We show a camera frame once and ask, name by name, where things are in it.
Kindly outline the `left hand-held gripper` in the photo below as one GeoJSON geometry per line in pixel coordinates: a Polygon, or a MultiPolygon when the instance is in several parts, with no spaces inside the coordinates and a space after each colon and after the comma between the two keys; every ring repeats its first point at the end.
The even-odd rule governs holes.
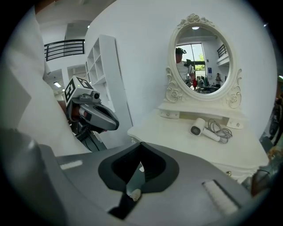
{"type": "Polygon", "coordinates": [[[85,130],[102,133],[117,130],[119,127],[115,113],[102,104],[100,93],[83,78],[73,76],[70,79],[65,88],[65,104],[66,116],[74,133],[85,130]],[[73,105],[80,106],[80,119],[77,121],[71,119],[73,105]]]}

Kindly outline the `person's left hand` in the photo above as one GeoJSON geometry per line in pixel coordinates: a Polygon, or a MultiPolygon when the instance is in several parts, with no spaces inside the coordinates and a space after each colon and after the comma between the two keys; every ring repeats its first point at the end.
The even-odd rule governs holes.
{"type": "Polygon", "coordinates": [[[73,105],[72,111],[71,111],[71,119],[73,121],[77,121],[80,119],[80,106],[79,105],[73,105]]]}

